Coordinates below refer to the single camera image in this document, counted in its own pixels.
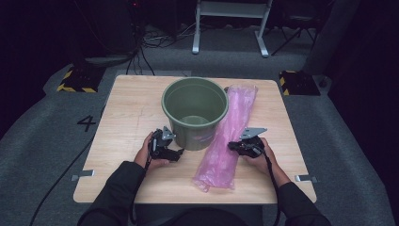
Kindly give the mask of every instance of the pink package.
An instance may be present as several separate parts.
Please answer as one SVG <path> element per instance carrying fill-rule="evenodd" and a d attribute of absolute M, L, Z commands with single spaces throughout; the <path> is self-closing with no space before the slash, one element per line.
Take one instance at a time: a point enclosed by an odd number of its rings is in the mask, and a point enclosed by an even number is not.
<path fill-rule="evenodd" d="M 211 186 L 234 189 L 238 153 L 228 148 L 230 141 L 239 141 L 249 122 L 249 115 L 258 89 L 255 86 L 229 87 L 229 111 L 220 121 L 215 138 L 203 157 L 193 182 L 204 192 Z"/>

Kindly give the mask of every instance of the person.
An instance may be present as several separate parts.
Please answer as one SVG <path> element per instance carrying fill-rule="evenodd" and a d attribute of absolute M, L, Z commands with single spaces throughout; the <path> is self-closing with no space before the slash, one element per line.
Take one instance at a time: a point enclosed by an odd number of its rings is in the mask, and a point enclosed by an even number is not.
<path fill-rule="evenodd" d="M 128 220 L 136 193 L 146 173 L 169 164 L 166 159 L 153 159 L 145 170 L 149 153 L 150 133 L 144 140 L 133 162 L 124 161 L 113 172 L 104 188 L 89 209 L 80 217 L 77 225 L 128 225 Z M 330 225 L 328 219 L 315 207 L 313 202 L 288 178 L 279 166 L 276 157 L 265 138 L 264 150 L 272 163 L 273 175 L 279 190 L 279 208 L 287 217 L 285 225 Z M 259 171 L 269 175 L 264 156 L 245 160 Z M 160 223 L 163 226 L 180 225 L 247 225 L 242 219 L 228 211 L 212 208 L 194 208 Z"/>

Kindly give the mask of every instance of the green bucket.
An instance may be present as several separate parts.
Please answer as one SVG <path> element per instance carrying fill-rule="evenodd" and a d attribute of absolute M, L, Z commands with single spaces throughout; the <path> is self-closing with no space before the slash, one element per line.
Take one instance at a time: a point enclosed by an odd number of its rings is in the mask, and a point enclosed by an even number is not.
<path fill-rule="evenodd" d="M 228 108 L 229 98 L 223 88 L 200 77 L 177 80 L 162 95 L 162 109 L 176 135 L 175 141 L 188 151 L 211 144 Z"/>

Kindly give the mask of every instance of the hand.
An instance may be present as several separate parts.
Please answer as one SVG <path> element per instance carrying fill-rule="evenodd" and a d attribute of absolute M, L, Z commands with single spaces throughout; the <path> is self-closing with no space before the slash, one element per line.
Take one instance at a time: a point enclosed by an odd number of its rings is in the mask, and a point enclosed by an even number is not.
<path fill-rule="evenodd" d="M 149 143 L 152 137 L 152 132 L 149 133 L 149 135 L 144 139 L 143 146 L 141 149 L 138 151 L 135 157 L 135 162 L 140 165 L 142 168 L 145 168 L 146 162 L 147 162 L 147 157 L 149 153 Z M 149 166 L 149 171 L 162 167 L 164 165 L 169 164 L 169 160 L 167 159 L 153 159 L 150 163 Z"/>
<path fill-rule="evenodd" d="M 269 157 L 270 162 L 272 164 L 272 170 L 273 170 L 273 175 L 276 179 L 277 186 L 280 187 L 288 182 L 291 182 L 291 180 L 288 178 L 288 176 L 285 174 L 285 172 L 279 167 L 279 164 L 277 163 L 276 157 L 270 148 L 269 144 L 267 143 L 267 140 L 265 138 L 261 138 L 263 144 L 264 144 L 264 151 L 266 152 L 266 155 Z M 267 161 L 264 158 L 264 155 L 261 154 L 256 158 L 251 158 L 249 156 L 243 156 L 243 158 L 252 166 L 255 166 L 260 172 L 270 176 L 269 170 L 267 167 Z"/>

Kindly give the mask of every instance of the tabletop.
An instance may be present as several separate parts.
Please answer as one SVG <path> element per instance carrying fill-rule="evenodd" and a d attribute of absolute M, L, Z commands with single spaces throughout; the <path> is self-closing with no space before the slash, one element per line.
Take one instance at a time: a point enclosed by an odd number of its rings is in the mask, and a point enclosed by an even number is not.
<path fill-rule="evenodd" d="M 170 128 L 161 106 L 162 93 L 181 77 L 120 75 L 111 89 L 97 133 L 83 170 L 94 175 L 80 177 L 73 198 L 93 202 L 112 172 L 122 161 L 133 161 L 144 138 L 156 128 Z M 296 141 L 279 87 L 272 80 L 208 78 L 222 88 L 234 84 L 255 85 L 258 93 L 248 127 L 264 127 L 265 137 L 281 168 L 295 182 L 295 175 L 308 174 Z M 172 150 L 179 147 L 174 141 Z M 269 177 L 250 166 L 241 157 L 234 176 L 234 189 L 215 188 L 205 193 L 192 179 L 206 152 L 185 151 L 179 162 L 170 163 L 148 174 L 136 195 L 136 203 L 276 203 Z M 316 195 L 311 182 L 295 182 L 313 201 Z"/>

